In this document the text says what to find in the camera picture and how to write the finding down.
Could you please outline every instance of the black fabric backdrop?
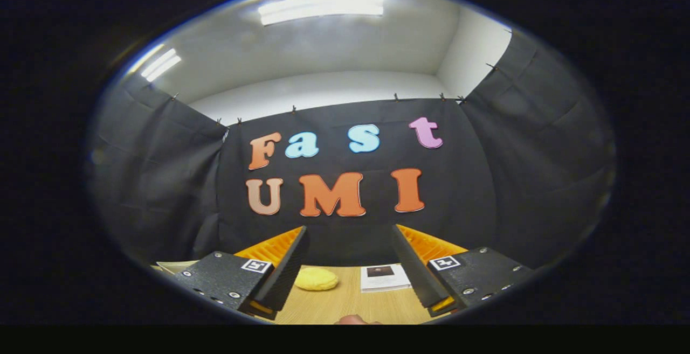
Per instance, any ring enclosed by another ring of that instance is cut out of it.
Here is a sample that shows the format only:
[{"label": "black fabric backdrop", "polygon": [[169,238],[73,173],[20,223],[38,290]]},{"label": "black fabric backdrop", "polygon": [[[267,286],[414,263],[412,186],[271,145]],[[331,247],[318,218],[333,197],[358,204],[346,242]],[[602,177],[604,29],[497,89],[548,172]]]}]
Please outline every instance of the black fabric backdrop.
[{"label": "black fabric backdrop", "polygon": [[[464,248],[490,246],[532,268],[556,258],[596,223],[613,170],[611,133],[594,92],[534,39],[513,32],[496,69],[458,105],[449,99],[373,101],[285,112],[226,127],[129,77],[104,97],[89,185],[111,234],[152,263],[235,253],[307,226],[304,263],[396,262],[390,228],[403,224]],[[426,117],[443,145],[422,146],[409,123]],[[380,145],[352,152],[348,130],[375,124]],[[269,165],[249,171],[255,138],[278,132]],[[288,158],[291,136],[316,133],[320,152]],[[390,173],[418,168],[425,207],[396,212]],[[359,172],[362,217],[303,217],[302,175],[330,189]],[[249,207],[246,181],[284,180],[277,214]]]},{"label": "black fabric backdrop", "polygon": [[103,96],[96,117],[86,172],[103,224],[143,261],[197,258],[197,234],[217,221],[226,128],[138,74]]},{"label": "black fabric backdrop", "polygon": [[[434,136],[443,144],[424,148],[409,123],[426,116],[438,124]],[[348,130],[355,125],[375,124],[380,145],[373,152],[354,153],[348,147]],[[249,170],[254,138],[278,131],[269,165]],[[288,158],[285,149],[291,136],[301,131],[316,133],[319,152],[314,157]],[[418,168],[419,199],[424,209],[395,211],[397,182],[390,173]],[[361,217],[303,217],[304,188],[301,175],[320,175],[332,189],[343,172],[359,172],[360,199],[367,211]],[[247,200],[247,179],[264,180],[261,200],[269,202],[265,180],[280,177],[281,207],[277,214],[256,214]],[[495,236],[495,197],[484,151],[469,120],[453,101],[412,99],[372,101],[299,110],[243,122],[231,127],[224,143],[218,173],[221,207],[219,241],[224,250],[238,251],[271,234],[307,226],[311,244],[307,264],[350,266],[397,262],[390,244],[391,227],[403,224],[450,242],[473,248],[491,243]]]}]

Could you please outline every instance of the foam letter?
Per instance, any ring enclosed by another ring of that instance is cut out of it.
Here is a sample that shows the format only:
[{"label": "foam letter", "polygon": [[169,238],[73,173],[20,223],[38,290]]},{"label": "foam letter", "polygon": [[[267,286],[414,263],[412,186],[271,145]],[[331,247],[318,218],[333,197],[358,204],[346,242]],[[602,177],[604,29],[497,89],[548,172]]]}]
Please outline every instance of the foam letter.
[{"label": "foam letter", "polygon": [[318,202],[326,215],[333,214],[335,205],[340,201],[338,215],[341,217],[359,217],[367,211],[360,203],[360,180],[364,179],[359,172],[345,172],[333,185],[333,190],[323,182],[319,175],[304,175],[300,183],[304,185],[304,209],[300,211],[304,217],[318,217],[321,211],[317,209]]},{"label": "foam letter", "polygon": [[350,140],[350,150],[354,153],[373,152],[379,148],[379,128],[376,125],[355,125],[347,132]]},{"label": "foam letter", "polygon": [[438,148],[443,144],[441,138],[434,138],[431,133],[432,129],[438,128],[435,122],[429,122],[426,117],[420,117],[409,125],[410,128],[417,132],[417,140],[419,143],[426,148]]},{"label": "foam letter", "polygon": [[403,168],[395,170],[390,175],[397,180],[398,204],[397,212],[420,211],[424,208],[424,202],[419,200],[419,186],[417,178],[422,175],[417,168]]},{"label": "foam letter", "polygon": [[268,157],[273,156],[273,151],[275,150],[273,141],[278,142],[280,139],[280,133],[276,131],[276,133],[271,133],[268,136],[254,138],[254,140],[249,141],[249,144],[252,146],[252,162],[249,163],[249,170],[266,167],[268,160],[264,155]]},{"label": "foam letter", "polygon": [[273,215],[280,210],[280,185],[283,184],[283,179],[273,178],[266,180],[266,184],[271,188],[271,202],[268,206],[261,203],[261,191],[259,187],[263,182],[259,179],[249,179],[246,182],[247,195],[249,196],[249,207],[261,215]]},{"label": "foam letter", "polygon": [[298,158],[300,156],[313,157],[319,153],[316,148],[316,135],[311,131],[303,131],[290,137],[288,142],[291,144],[285,149],[285,155],[289,158]]}]

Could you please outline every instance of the wooden table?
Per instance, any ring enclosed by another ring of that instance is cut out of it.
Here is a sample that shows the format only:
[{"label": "wooden table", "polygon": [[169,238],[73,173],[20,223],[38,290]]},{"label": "wooden table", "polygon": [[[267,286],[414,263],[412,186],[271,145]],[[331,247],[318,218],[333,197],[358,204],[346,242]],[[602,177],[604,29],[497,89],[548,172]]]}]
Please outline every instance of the wooden table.
[{"label": "wooden table", "polygon": [[[170,273],[177,273],[195,261],[167,265]],[[382,324],[421,324],[433,319],[422,307],[412,288],[386,292],[361,293],[359,266],[321,266],[338,277],[338,285],[331,290],[311,291],[296,286],[288,296],[276,324],[334,324],[346,315],[359,315],[365,322]]]}]

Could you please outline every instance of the ceiling light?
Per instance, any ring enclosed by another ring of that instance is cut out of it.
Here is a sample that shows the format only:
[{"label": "ceiling light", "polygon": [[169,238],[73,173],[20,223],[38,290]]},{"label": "ceiling light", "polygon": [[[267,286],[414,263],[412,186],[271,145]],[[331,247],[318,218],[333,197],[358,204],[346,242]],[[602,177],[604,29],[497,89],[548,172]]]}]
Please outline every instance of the ceiling light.
[{"label": "ceiling light", "polygon": [[146,69],[144,69],[143,72],[141,72],[141,76],[142,77],[148,77],[148,75],[151,72],[156,70],[158,67],[160,67],[160,65],[164,64],[168,59],[170,59],[174,56],[175,56],[175,48],[170,48],[170,50],[168,50],[168,52],[163,54],[162,57],[159,57],[158,59],[153,61],[152,64],[150,64],[148,67],[146,67]]},{"label": "ceiling light", "polygon": [[138,70],[139,67],[141,67],[141,65],[143,64],[143,62],[147,61],[148,58],[152,57],[153,54],[155,54],[156,52],[158,52],[158,50],[160,50],[161,48],[163,48],[163,45],[162,45],[162,44],[158,44],[156,47],[153,47],[153,49],[151,49],[149,52],[146,52],[145,55],[143,55],[142,57],[140,57],[140,58],[138,59],[138,61],[136,61],[136,63],[133,64],[133,65],[131,66],[131,68],[129,69],[130,74],[133,73],[133,72],[135,72],[136,70]]},{"label": "ceiling light", "polygon": [[258,9],[261,24],[330,15],[382,16],[383,0],[283,0]]},{"label": "ceiling light", "polygon": [[146,80],[149,82],[153,82],[156,78],[160,77],[161,74],[163,74],[163,72],[168,71],[171,67],[173,67],[173,65],[178,64],[180,61],[182,61],[182,58],[175,55],[174,57],[165,61],[165,63],[158,67],[155,71],[153,71],[151,75],[146,77]]}]

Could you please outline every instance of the white wall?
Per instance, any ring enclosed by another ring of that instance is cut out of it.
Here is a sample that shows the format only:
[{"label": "white wall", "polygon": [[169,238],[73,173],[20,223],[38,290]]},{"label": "white wall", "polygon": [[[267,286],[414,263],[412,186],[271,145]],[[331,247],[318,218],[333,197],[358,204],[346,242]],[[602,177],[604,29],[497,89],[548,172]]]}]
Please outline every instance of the white wall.
[{"label": "white wall", "polygon": [[467,96],[492,70],[510,43],[510,27],[462,8],[458,32],[436,76],[451,98]]},{"label": "white wall", "polygon": [[405,72],[347,71],[299,75],[241,86],[190,103],[223,125],[340,103],[408,98],[439,98],[448,93],[433,75]]},{"label": "white wall", "polygon": [[189,104],[202,114],[231,125],[242,121],[340,103],[400,98],[449,99],[467,96],[502,57],[509,27],[462,8],[458,30],[436,76],[404,72],[348,71],[307,74],[241,86]]}]

